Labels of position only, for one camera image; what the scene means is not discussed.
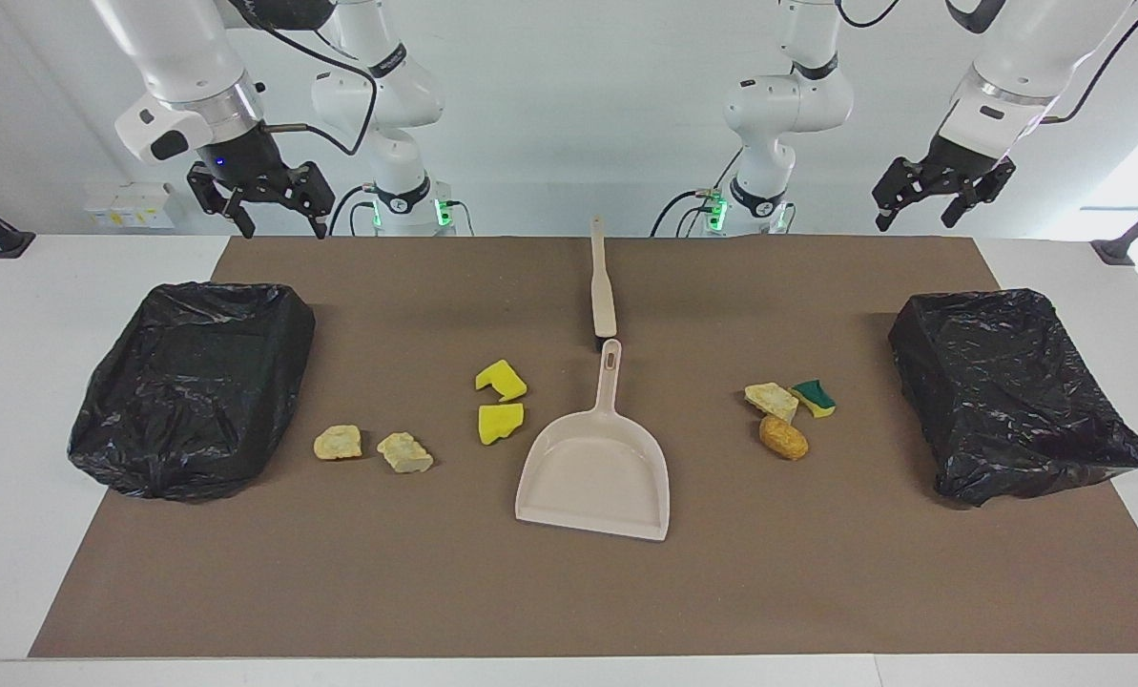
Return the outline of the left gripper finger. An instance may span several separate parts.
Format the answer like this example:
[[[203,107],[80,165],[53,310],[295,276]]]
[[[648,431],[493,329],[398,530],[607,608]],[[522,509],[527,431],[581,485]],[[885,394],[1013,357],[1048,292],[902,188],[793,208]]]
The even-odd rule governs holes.
[[[910,162],[907,157],[896,157],[879,179],[874,190],[871,191],[871,197],[879,207],[875,225],[880,232],[890,230],[900,210],[922,199],[920,169],[917,162]]]
[[[982,202],[995,201],[1014,173],[1014,162],[1001,160],[993,169],[988,171],[975,181],[966,177],[960,179],[960,190],[954,194],[951,202],[941,214],[943,225],[947,229],[953,229],[970,209]]]

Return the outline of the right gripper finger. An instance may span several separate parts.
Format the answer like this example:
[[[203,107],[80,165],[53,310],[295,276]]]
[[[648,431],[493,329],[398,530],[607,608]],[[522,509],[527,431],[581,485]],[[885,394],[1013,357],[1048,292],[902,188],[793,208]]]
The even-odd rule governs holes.
[[[325,239],[328,220],[333,212],[333,190],[319,169],[316,162],[305,162],[288,169],[288,207],[302,214],[316,235]]]
[[[245,188],[234,187],[228,197],[221,194],[216,177],[205,164],[191,165],[185,174],[185,182],[188,182],[203,213],[217,215],[217,217],[233,223],[238,233],[246,239],[255,235],[256,225],[249,213],[242,208],[246,200]]]

